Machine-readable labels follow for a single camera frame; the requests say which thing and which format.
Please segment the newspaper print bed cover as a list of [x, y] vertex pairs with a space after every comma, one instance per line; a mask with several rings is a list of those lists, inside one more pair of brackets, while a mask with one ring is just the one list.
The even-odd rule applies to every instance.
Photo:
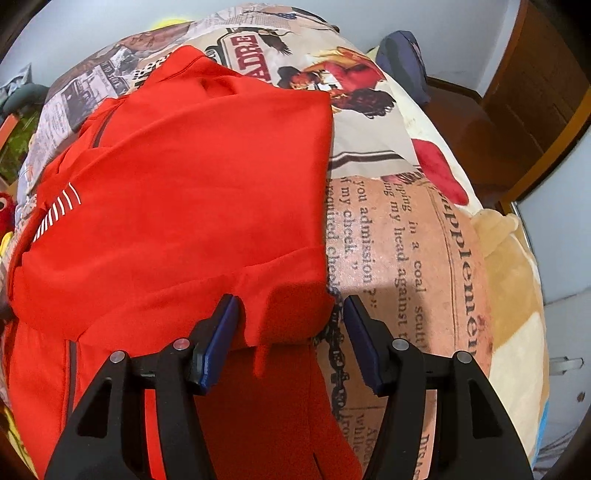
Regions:
[[46, 167], [105, 100], [138, 90], [184, 46], [243, 76], [331, 99], [325, 260], [334, 306], [312, 344], [332, 416], [363, 474], [384, 404], [363, 385], [341, 322], [342, 296], [359, 295], [394, 335], [424, 350], [467, 350], [483, 366], [491, 363], [492, 331], [483, 257], [461, 209], [467, 193], [440, 148], [410, 136], [390, 77], [321, 17], [290, 6], [230, 7], [123, 38], [58, 78], [19, 173], [6, 274]]

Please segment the brown wooden door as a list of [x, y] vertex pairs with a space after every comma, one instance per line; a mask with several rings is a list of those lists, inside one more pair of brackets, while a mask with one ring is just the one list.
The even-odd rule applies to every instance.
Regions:
[[547, 1], [521, 1], [482, 106], [514, 148], [516, 177], [499, 195], [507, 213], [566, 159], [590, 126], [590, 77]]

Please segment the white drawer cabinet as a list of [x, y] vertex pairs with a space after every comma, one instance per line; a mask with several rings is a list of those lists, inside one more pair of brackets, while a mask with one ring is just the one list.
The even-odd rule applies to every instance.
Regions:
[[534, 477], [541, 479], [564, 454], [590, 406], [590, 292], [545, 307], [550, 396]]

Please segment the yellow printed cloth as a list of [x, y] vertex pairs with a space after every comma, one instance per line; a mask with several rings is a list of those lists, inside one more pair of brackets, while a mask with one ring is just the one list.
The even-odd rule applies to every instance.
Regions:
[[12, 232], [7, 232], [3, 236], [2, 241], [1, 241], [1, 244], [0, 244], [0, 257], [3, 257], [5, 255], [5, 253], [6, 253], [7, 249], [8, 249], [8, 246], [10, 244], [10, 241], [11, 241], [12, 237], [13, 237], [13, 233]]

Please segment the yellow foam tube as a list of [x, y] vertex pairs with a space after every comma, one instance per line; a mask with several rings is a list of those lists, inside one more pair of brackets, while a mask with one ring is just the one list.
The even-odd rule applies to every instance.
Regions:
[[151, 30], [157, 30], [160, 28], [166, 28], [170, 26], [181, 25], [185, 23], [190, 23], [190, 19], [185, 18], [165, 18], [162, 20], [156, 21], [154, 24], [150, 26]]

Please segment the dark green pillow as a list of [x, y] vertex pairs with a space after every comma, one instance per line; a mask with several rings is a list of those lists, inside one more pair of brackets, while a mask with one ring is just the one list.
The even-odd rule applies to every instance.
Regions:
[[28, 107], [42, 106], [48, 91], [48, 87], [34, 83], [19, 87], [1, 104], [1, 115], [7, 117]]

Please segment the blue grey backpack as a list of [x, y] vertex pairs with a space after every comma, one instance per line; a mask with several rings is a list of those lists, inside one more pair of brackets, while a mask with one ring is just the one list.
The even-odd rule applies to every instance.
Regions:
[[412, 32], [398, 30], [384, 37], [378, 46], [376, 63], [418, 105], [424, 106], [431, 101], [422, 52]]

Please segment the red plush bird toy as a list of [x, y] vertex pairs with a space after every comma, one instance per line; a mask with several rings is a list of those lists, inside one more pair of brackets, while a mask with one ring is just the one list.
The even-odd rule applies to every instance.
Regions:
[[0, 238], [14, 230], [15, 204], [11, 195], [0, 193]]

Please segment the green patterned bag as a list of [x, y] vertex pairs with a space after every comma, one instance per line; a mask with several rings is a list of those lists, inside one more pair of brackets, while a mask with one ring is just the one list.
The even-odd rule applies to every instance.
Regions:
[[31, 108], [21, 114], [8, 115], [2, 123], [0, 174], [6, 185], [18, 178], [39, 118], [40, 110]]

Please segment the red zip jacket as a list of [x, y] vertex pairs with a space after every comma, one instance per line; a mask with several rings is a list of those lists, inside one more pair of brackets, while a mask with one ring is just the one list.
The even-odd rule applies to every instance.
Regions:
[[312, 338], [327, 289], [322, 91], [174, 51], [105, 100], [45, 169], [5, 284], [3, 364], [39, 475], [70, 410], [114, 351], [160, 351], [242, 299], [221, 378], [197, 400], [221, 479], [358, 479]]

